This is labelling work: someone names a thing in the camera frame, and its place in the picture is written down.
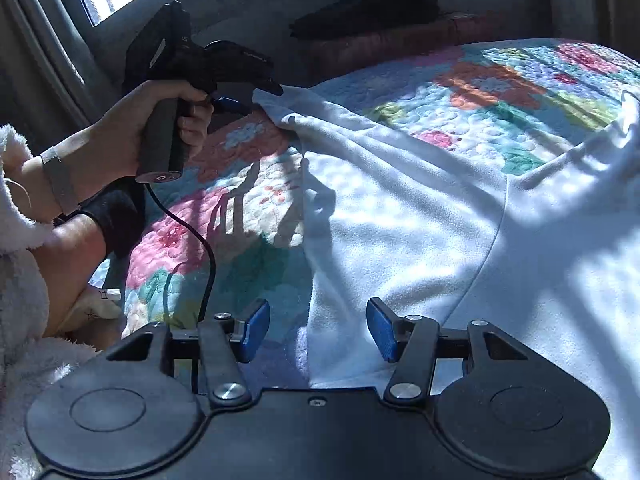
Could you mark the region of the person left forearm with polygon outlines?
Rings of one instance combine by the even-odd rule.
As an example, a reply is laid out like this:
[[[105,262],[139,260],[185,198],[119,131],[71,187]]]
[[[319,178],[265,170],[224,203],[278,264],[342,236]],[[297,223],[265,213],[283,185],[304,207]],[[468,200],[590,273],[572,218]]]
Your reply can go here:
[[[91,128],[72,134],[54,147],[70,173],[79,205],[107,185],[108,175]],[[8,171],[6,176],[13,185],[24,191],[14,203],[28,218],[48,223],[62,214],[43,173],[40,155],[22,162],[16,169]]]

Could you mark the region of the person left hand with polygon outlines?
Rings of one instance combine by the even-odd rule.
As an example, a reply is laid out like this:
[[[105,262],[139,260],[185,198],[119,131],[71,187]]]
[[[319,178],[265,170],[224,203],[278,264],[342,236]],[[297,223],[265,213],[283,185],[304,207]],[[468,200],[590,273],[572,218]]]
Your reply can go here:
[[[143,130],[149,125],[154,110],[173,99],[188,103],[186,111],[178,116],[181,140],[186,142],[191,155],[201,151],[214,111],[208,95],[185,80],[147,81],[120,99],[90,127],[99,145],[108,183],[134,175]]]

